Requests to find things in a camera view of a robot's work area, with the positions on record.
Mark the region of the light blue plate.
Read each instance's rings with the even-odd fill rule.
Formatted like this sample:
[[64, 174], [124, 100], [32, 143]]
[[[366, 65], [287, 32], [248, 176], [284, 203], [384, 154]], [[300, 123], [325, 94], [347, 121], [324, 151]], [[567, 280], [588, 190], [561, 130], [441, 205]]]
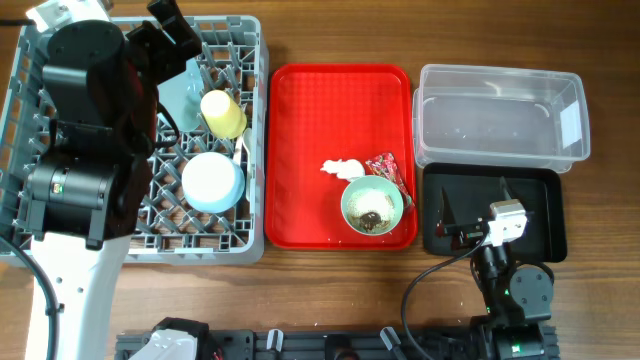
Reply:
[[196, 130], [200, 121], [200, 92], [204, 89], [199, 66], [195, 59], [186, 62], [186, 69], [158, 86], [160, 103], [172, 116], [181, 132]]

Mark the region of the green bowl with rice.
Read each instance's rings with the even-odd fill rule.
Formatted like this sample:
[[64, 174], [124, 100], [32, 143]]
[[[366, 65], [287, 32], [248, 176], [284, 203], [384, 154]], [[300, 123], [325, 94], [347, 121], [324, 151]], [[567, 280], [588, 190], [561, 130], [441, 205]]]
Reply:
[[366, 236], [390, 233], [404, 214], [404, 199], [390, 180], [366, 175], [351, 182], [340, 200], [342, 216], [355, 232]]

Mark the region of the yellow plastic cup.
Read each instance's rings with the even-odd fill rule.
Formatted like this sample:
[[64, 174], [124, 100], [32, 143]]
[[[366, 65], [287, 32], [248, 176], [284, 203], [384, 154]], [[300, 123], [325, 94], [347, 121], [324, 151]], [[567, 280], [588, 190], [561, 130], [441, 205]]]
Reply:
[[206, 93], [201, 99], [200, 110], [209, 130], [218, 138], [237, 138], [247, 126], [243, 109], [225, 91]]

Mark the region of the white napkin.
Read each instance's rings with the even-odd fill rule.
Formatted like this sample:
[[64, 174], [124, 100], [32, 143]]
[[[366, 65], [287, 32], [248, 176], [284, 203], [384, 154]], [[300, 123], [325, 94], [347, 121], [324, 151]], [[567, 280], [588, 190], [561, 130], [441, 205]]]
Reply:
[[335, 175], [338, 179], [352, 182], [365, 175], [364, 166], [356, 159], [326, 160], [321, 171]]

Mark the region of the white plastic spoon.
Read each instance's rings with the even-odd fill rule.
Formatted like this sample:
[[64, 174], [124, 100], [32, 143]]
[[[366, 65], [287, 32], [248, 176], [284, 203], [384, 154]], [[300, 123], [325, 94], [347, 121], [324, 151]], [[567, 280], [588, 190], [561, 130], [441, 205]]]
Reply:
[[242, 134], [243, 138], [243, 146], [246, 152], [246, 180], [245, 180], [245, 198], [247, 201], [251, 199], [251, 180], [253, 178], [253, 170], [252, 170], [252, 161], [251, 161], [251, 138], [252, 138], [252, 129], [246, 128]]

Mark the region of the white plastic fork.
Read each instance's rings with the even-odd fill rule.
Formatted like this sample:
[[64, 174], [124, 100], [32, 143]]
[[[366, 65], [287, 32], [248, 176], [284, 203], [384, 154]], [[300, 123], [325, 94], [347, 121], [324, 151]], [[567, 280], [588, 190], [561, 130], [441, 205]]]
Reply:
[[233, 154], [233, 161], [240, 166], [242, 163], [242, 152], [243, 152], [243, 148], [244, 148], [244, 137], [242, 135], [238, 136], [236, 139], [236, 144], [235, 144], [235, 149], [234, 149], [234, 154]]

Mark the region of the light blue bowl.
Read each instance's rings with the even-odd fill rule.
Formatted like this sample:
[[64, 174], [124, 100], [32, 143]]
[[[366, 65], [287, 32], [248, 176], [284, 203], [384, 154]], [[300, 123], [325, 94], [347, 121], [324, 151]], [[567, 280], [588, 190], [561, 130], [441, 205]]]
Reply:
[[245, 175], [233, 160], [217, 152], [196, 155], [189, 160], [181, 176], [184, 196], [195, 210], [223, 213], [241, 198]]

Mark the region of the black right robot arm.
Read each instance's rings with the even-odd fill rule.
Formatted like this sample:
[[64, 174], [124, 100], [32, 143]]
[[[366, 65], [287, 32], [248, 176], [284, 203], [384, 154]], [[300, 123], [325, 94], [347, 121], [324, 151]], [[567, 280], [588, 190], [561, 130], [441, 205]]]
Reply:
[[489, 205], [489, 215], [473, 223], [455, 219], [448, 194], [440, 191], [438, 237], [449, 237], [451, 248], [465, 250], [487, 314], [471, 321], [470, 341], [478, 359], [558, 359], [556, 330], [551, 318], [554, 274], [543, 263], [517, 261], [510, 245], [523, 237], [530, 213], [512, 197], [502, 178], [502, 201]]

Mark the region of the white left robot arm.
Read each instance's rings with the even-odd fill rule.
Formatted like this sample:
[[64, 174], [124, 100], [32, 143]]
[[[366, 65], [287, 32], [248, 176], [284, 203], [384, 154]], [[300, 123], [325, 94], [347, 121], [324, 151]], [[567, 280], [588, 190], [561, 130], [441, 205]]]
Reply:
[[26, 355], [104, 356], [116, 282], [153, 177], [149, 159], [168, 111], [161, 83], [201, 51], [176, 2], [149, 2], [130, 32], [85, 18], [56, 29], [43, 85], [56, 111], [49, 145], [27, 178], [23, 255], [42, 289], [34, 300]]

